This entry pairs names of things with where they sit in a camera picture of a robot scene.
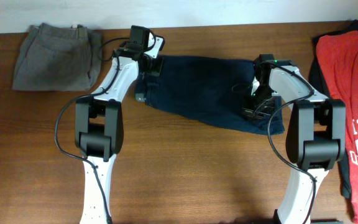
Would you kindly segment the navy blue shorts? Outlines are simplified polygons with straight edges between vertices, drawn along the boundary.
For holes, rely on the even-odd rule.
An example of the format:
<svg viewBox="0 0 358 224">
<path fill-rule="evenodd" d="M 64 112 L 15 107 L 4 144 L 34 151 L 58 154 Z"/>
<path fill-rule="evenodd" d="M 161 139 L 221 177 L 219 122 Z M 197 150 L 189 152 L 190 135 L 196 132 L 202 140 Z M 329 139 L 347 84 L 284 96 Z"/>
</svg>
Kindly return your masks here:
<svg viewBox="0 0 358 224">
<path fill-rule="evenodd" d="M 218 128 L 261 135 L 284 132 L 281 113 L 262 119 L 242 114 L 254 79 L 253 61 L 169 55 L 158 59 L 159 75 L 140 72 L 137 101 Z"/>
</svg>

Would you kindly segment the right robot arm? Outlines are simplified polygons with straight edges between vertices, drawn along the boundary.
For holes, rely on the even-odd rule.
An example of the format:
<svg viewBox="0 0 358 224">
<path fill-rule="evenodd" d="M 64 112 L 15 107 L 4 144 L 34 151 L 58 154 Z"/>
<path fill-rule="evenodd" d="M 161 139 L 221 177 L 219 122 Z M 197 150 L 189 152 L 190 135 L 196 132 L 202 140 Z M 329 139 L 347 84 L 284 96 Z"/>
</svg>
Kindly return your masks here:
<svg viewBox="0 0 358 224">
<path fill-rule="evenodd" d="M 285 107 L 291 109 L 285 149 L 281 156 L 291 167 L 284 199 L 274 211 L 273 223 L 311 223 L 311 211 L 319 187 L 345 153 L 346 106 L 320 93 L 291 60 L 276 60 L 261 54 L 254 60 L 255 76 L 242 114 L 252 119 L 267 118 Z"/>
</svg>

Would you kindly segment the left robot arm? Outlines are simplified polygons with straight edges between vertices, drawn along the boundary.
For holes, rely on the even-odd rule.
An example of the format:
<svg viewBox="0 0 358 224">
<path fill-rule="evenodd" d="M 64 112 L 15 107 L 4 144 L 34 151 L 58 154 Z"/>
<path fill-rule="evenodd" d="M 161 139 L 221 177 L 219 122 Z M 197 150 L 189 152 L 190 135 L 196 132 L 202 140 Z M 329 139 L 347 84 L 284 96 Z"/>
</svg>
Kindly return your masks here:
<svg viewBox="0 0 358 224">
<path fill-rule="evenodd" d="M 91 96 L 75 104 L 75 144 L 85 170 L 81 223 L 111 223 L 109 207 L 114 161 L 124 140 L 122 101 L 138 78 L 163 49 L 162 36 L 145 32 L 131 35 L 113 53 L 111 67 Z"/>
</svg>

